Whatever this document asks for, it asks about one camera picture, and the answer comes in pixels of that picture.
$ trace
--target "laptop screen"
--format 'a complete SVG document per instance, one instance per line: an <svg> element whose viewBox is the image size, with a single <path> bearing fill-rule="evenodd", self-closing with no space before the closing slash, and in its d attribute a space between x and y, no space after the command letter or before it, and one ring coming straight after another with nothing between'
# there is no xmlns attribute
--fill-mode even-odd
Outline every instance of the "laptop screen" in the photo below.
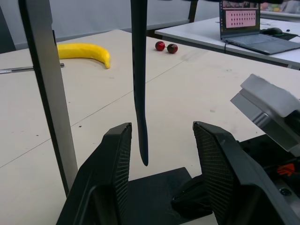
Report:
<svg viewBox="0 0 300 225"><path fill-rule="evenodd" d="M221 38L258 34L260 28L260 4L220 2Z"/></svg>

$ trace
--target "table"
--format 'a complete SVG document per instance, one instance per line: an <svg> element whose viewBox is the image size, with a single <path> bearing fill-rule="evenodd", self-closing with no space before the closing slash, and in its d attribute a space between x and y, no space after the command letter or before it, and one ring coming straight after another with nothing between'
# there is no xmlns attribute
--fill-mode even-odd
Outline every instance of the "table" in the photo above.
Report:
<svg viewBox="0 0 300 225"><path fill-rule="evenodd" d="M111 31L75 40L105 46L112 54L109 70L92 60L62 60L66 65L62 75L78 167L100 144L108 129L132 122L130 180L180 167L186 167L194 177L201 173L201 168L193 121L221 126L240 141L263 134L230 103L251 73L300 98L299 71L184 45L179 45L174 55L157 52L157 40L147 38L146 116L150 154L149 166L145 167L138 149L130 37L126 32ZM28 66L28 57L28 51L23 50L0 55L1 66ZM34 74L10 74L0 79L1 90L8 85L0 95L5 111L0 116L0 154L1 158L6 157L0 168L0 221L10 225L53 225L66 197ZM14 136L12 130L18 130L18 135ZM26 152L25 146L31 149ZM187 223L196 224L217 223L213 215Z"/></svg>
<svg viewBox="0 0 300 225"><path fill-rule="evenodd" d="M164 40L224 53L225 43L220 39L219 27L219 17L216 17L157 30L155 33L162 35ZM271 27L278 27L284 32L290 29L290 33L300 35L299 23L261 19L261 29ZM295 37L291 41L300 42L300 37ZM295 69L300 68L300 49L269 56L234 45L226 45L226 53L270 64L288 66Z"/></svg>

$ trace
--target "laptop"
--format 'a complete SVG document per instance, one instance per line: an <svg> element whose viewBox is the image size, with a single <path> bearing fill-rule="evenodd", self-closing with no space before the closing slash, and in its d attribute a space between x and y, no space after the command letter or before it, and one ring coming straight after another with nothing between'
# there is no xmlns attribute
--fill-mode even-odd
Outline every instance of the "laptop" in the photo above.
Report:
<svg viewBox="0 0 300 225"><path fill-rule="evenodd" d="M221 40L266 55L300 48L299 43L260 34L260 4L220 2Z"/></svg>

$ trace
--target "yellow banana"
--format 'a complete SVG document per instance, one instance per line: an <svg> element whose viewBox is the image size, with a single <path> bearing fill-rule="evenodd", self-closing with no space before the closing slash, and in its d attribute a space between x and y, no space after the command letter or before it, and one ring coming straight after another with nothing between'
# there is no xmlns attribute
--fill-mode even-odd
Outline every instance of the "yellow banana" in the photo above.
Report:
<svg viewBox="0 0 300 225"><path fill-rule="evenodd" d="M111 67L111 56L109 52L98 45L76 43L76 44L61 44L57 45L58 54L60 59L72 58L87 58L95 59L105 64L109 69Z"/></svg>

